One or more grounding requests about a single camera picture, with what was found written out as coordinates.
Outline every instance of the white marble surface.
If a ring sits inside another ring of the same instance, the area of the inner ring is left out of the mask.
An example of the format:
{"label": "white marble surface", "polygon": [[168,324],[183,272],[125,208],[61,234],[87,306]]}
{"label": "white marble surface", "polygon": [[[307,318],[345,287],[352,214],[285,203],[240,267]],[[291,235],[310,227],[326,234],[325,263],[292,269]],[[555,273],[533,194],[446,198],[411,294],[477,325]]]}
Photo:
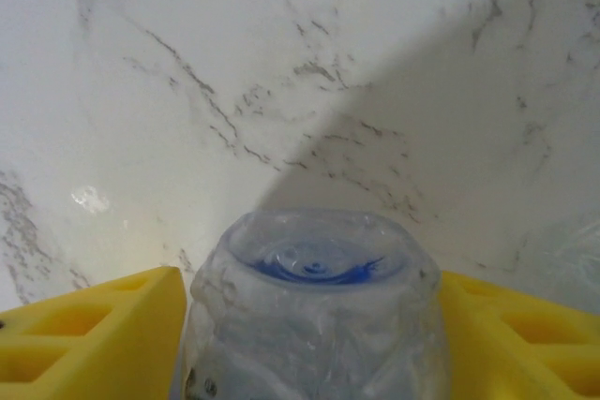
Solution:
{"label": "white marble surface", "polygon": [[0,2],[3,307],[189,280],[265,206],[519,287],[530,233],[600,202],[600,0]]}

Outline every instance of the clear plastic bottle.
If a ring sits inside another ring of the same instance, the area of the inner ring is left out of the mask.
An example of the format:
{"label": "clear plastic bottle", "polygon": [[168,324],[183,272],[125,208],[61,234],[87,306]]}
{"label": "clear plastic bottle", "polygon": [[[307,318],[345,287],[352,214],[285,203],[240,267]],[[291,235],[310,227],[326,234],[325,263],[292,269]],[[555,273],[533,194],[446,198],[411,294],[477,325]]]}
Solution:
{"label": "clear plastic bottle", "polygon": [[439,281],[433,260],[383,217],[245,215],[193,281],[184,398],[447,398]]}

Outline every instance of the water bottle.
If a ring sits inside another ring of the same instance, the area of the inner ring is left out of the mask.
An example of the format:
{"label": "water bottle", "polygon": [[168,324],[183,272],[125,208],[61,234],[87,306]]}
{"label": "water bottle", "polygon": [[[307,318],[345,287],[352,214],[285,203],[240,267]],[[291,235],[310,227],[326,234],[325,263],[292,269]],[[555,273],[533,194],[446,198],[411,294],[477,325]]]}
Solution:
{"label": "water bottle", "polygon": [[439,283],[434,261],[386,218],[244,215],[192,283],[184,398],[447,398]]}

